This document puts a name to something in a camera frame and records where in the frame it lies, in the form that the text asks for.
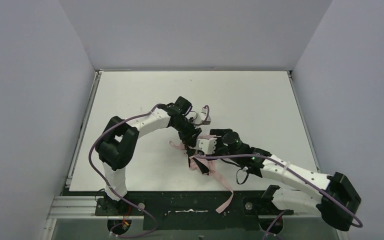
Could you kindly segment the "pink and black umbrella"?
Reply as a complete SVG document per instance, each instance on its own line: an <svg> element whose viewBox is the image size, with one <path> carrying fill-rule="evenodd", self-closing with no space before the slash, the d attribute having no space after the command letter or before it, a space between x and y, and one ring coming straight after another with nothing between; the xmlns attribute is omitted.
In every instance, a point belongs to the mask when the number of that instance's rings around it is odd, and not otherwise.
<svg viewBox="0 0 384 240"><path fill-rule="evenodd" d="M209 142L209 150L214 150L216 149L216 135L209 134L209 135L202 135L198 136L197 138L197 147L201 147L201 142L204 142L204 145ZM176 148L178 150L182 150L187 152L187 150L192 150L191 155L189 153L186 153L188 155L188 168L191 171L199 171L202 175L205 176L211 176L214 180L216 180L220 185L222 185L227 191L230 192L229 198L222 203L218 208L215 209L215 211L218 214L221 214L226 208L230 205L230 203L233 200L234 196L234 190L231 184L226 180L226 178L217 171L216 169L216 163L215 160L207 160L207 159L202 159L202 158L195 158L198 156L198 150L201 151L201 148L195 149L191 148L190 146L187 146L183 143L175 144L172 141L169 141L169 145L173 148Z"/></svg>

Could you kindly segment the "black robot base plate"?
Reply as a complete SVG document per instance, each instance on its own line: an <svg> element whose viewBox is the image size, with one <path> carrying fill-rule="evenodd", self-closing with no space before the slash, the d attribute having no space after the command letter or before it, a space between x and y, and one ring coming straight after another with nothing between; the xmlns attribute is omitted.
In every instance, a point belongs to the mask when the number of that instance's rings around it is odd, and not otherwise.
<svg viewBox="0 0 384 240"><path fill-rule="evenodd" d="M130 191L123 200L107 194L97 199L95 215L108 217L107 228L125 234L133 220L142 230L266 230L281 210L269 198L276 190L228 191Z"/></svg>

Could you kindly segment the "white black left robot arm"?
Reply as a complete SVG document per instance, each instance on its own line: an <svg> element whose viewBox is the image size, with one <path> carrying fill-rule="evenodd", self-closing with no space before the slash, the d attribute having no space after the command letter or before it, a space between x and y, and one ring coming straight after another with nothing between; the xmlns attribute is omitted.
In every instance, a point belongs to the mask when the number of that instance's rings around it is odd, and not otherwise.
<svg viewBox="0 0 384 240"><path fill-rule="evenodd" d="M102 135L92 145L91 150L98 153L104 173L100 176L106 184L105 194L119 202L127 194L126 166L133 158L139 138L159 129L174 128L182 144L196 147L202 130L187 114L192 104L180 96L175 102L158 103L148 113L122 119L112 117Z"/></svg>

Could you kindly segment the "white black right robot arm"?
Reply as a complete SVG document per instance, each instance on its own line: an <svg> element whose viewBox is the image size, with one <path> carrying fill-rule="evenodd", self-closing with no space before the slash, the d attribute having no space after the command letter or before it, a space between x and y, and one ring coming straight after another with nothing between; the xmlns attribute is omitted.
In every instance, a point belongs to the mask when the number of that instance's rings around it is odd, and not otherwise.
<svg viewBox="0 0 384 240"><path fill-rule="evenodd" d="M278 210L294 210L319 215L331 227L348 231L361 228L356 213L362 202L349 178L311 171L280 159L269 151L244 143L232 129L211 129L215 159L230 159L246 173L280 182L291 189L276 189L269 196Z"/></svg>

